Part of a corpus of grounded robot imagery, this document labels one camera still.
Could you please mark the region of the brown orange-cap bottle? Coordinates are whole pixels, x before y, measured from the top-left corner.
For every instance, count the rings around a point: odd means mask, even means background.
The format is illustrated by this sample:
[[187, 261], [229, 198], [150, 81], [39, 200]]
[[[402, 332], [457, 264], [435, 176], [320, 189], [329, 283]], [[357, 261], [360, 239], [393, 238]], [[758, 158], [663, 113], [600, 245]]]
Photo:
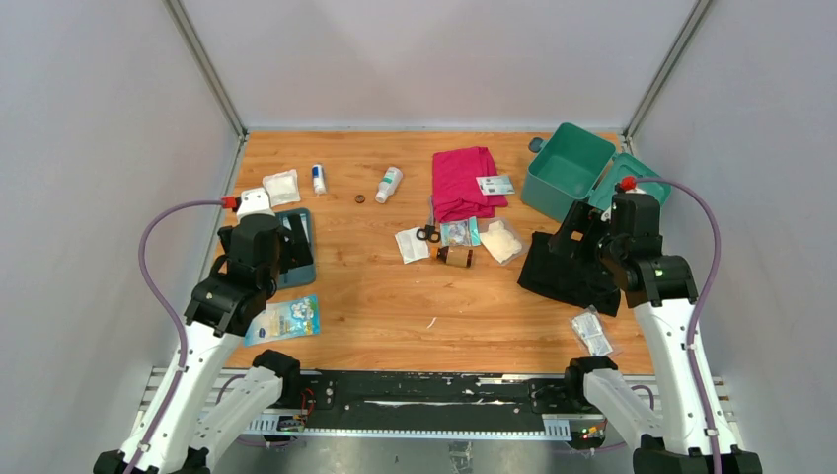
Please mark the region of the brown orange-cap bottle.
[[430, 256], [447, 266], [468, 269], [473, 264], [473, 250], [467, 246], [433, 247]]

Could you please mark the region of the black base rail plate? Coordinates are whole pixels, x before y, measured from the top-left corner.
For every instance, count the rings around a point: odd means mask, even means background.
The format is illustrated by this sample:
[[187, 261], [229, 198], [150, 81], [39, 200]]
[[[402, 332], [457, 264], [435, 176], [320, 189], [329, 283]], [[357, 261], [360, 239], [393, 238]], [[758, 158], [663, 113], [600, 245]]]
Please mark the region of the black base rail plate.
[[248, 435], [579, 440], [606, 426], [559, 374], [306, 370], [296, 406], [274, 404]]

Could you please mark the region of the white card label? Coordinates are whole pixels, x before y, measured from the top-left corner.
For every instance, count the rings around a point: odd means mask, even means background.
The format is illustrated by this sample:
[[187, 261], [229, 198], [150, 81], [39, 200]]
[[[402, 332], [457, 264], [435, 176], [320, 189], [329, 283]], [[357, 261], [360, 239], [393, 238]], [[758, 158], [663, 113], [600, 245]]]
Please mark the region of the white card label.
[[508, 175], [483, 176], [476, 178], [479, 190], [484, 196], [509, 196], [515, 188]]

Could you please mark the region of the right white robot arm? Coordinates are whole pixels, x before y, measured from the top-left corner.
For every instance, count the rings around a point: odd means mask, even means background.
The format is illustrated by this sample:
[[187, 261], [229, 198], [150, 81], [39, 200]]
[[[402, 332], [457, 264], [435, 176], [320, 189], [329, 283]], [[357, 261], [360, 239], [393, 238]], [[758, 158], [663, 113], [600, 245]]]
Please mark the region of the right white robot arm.
[[607, 356], [571, 360], [564, 398], [570, 408], [596, 408], [632, 452], [636, 473], [760, 473], [759, 456], [742, 449], [723, 413], [700, 330], [692, 320], [699, 293], [688, 262], [663, 252], [660, 204], [645, 194], [617, 193], [610, 217], [574, 202], [551, 252], [587, 274], [610, 277], [633, 309], [651, 356], [661, 411], [629, 386]]

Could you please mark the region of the white gauze pack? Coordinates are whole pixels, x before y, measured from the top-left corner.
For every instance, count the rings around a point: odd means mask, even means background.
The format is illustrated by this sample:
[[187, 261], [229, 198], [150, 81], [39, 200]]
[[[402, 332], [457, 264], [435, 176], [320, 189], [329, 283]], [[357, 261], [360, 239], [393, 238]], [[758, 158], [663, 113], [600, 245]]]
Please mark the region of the white gauze pack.
[[295, 169], [265, 176], [262, 179], [271, 207], [299, 202], [298, 174]]

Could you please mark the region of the clear bag of items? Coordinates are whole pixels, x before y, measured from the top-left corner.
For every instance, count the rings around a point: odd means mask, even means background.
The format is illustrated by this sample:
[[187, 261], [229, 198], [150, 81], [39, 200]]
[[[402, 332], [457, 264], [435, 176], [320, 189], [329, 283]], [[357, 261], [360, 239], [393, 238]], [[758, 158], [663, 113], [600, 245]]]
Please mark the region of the clear bag of items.
[[594, 306], [588, 306], [573, 317], [571, 328], [591, 356], [609, 356], [614, 353], [614, 347], [605, 334]]

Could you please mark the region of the teal medicine box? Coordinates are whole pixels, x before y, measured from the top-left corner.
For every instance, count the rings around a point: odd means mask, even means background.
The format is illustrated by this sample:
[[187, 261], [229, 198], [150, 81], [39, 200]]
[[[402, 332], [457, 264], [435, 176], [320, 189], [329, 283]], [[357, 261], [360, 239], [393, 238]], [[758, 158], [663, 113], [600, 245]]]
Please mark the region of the teal medicine box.
[[628, 176], [657, 175], [633, 155], [570, 122], [562, 123], [547, 140], [532, 139], [529, 149], [534, 158], [521, 200], [556, 221], [562, 221], [577, 201], [607, 213], [616, 184]]

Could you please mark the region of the small white blue tube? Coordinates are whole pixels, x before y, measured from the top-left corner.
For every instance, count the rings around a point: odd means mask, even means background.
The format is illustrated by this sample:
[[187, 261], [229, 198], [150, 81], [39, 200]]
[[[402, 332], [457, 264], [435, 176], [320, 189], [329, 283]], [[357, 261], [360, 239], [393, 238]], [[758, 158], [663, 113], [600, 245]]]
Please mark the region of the small white blue tube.
[[317, 163], [312, 166], [312, 188], [317, 196], [324, 195], [328, 192], [325, 170], [322, 164]]

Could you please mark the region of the black handled scissors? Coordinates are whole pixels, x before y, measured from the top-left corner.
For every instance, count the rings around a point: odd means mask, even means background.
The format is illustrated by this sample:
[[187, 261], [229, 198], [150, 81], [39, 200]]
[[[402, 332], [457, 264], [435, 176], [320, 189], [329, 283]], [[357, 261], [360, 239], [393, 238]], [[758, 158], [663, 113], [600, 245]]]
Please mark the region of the black handled scissors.
[[436, 228], [433, 196], [428, 198], [429, 214], [426, 224], [416, 231], [416, 238], [420, 241], [439, 243], [441, 241], [441, 234]]

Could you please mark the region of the white green-label bottle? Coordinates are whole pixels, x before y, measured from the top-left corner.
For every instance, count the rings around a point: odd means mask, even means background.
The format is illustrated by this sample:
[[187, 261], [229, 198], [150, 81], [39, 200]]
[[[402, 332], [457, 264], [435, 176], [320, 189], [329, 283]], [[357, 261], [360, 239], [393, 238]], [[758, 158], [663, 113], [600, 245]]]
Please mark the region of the white green-label bottle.
[[375, 201], [385, 203], [396, 191], [403, 179], [403, 172], [397, 167], [389, 167], [378, 184], [378, 191], [375, 194]]

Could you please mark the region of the blue cartoon packet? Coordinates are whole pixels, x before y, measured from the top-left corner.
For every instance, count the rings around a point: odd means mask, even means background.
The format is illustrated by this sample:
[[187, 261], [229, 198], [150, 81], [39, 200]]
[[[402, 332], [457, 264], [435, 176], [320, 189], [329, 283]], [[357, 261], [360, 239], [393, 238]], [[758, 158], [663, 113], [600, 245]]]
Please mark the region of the blue cartoon packet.
[[321, 332], [320, 304], [316, 295], [271, 303], [251, 322], [244, 346], [318, 335]]

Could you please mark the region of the teal divided tray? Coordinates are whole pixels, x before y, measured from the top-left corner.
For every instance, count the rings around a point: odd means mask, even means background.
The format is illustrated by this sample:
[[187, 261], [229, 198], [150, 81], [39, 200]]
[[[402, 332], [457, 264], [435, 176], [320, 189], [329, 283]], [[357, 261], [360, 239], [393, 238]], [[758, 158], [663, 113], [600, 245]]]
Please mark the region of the teal divided tray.
[[316, 247], [313, 217], [301, 207], [277, 212], [280, 254], [277, 287], [304, 286], [316, 280]]

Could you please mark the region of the teal patterned small packet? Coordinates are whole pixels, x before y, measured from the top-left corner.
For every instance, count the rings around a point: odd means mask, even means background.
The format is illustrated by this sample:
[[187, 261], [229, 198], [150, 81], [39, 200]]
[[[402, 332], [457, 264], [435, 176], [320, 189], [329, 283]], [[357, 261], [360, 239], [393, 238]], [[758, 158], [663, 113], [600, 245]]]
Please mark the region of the teal patterned small packet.
[[443, 246], [475, 247], [482, 244], [476, 216], [441, 223], [440, 237]]

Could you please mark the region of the pink folded cloth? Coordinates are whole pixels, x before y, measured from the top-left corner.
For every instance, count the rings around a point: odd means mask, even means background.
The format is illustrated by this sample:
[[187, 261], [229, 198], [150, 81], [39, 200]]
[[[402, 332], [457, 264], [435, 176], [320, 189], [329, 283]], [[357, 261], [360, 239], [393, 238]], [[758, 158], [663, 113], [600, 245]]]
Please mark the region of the pink folded cloth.
[[436, 152], [432, 156], [434, 218], [441, 223], [469, 217], [491, 218], [497, 207], [507, 207], [506, 196], [485, 196], [478, 178], [496, 176], [494, 157], [487, 147]]

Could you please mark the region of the white paper sachet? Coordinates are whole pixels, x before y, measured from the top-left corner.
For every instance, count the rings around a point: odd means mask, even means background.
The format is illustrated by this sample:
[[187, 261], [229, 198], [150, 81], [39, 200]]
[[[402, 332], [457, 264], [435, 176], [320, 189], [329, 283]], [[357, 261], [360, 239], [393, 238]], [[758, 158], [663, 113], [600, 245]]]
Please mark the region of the white paper sachet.
[[395, 234], [395, 240], [404, 264], [410, 264], [429, 258], [429, 247], [424, 240], [419, 239], [420, 227], [400, 231]]

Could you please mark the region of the cotton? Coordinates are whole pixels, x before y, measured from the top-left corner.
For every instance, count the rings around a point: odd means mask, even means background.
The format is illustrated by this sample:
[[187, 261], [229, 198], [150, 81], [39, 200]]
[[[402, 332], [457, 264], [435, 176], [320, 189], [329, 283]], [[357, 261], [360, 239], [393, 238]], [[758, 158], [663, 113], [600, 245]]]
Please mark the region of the cotton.
[[525, 242], [516, 230], [501, 217], [478, 222], [482, 245], [502, 266], [509, 264], [525, 251]]

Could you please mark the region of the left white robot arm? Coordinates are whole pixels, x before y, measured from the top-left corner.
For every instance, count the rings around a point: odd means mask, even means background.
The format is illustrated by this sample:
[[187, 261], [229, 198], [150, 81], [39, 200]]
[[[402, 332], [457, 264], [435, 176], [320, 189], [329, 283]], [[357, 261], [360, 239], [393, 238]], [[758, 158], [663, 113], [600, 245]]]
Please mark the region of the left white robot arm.
[[223, 253], [192, 291], [180, 344], [139, 426], [117, 450], [99, 455], [96, 473], [208, 473], [244, 428], [270, 405], [298, 407], [299, 360], [273, 350], [211, 410], [207, 397], [252, 321], [277, 291], [289, 230], [251, 214], [218, 232]]

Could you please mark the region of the black cloth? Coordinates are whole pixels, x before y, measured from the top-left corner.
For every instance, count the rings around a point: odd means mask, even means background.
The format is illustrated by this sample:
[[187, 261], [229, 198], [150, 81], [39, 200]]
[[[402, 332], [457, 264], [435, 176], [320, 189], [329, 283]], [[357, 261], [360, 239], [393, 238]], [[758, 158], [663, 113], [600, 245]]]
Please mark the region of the black cloth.
[[600, 314], [615, 317], [621, 292], [610, 277], [549, 250], [551, 234], [533, 232], [518, 285], [537, 295], [571, 306], [593, 306]]

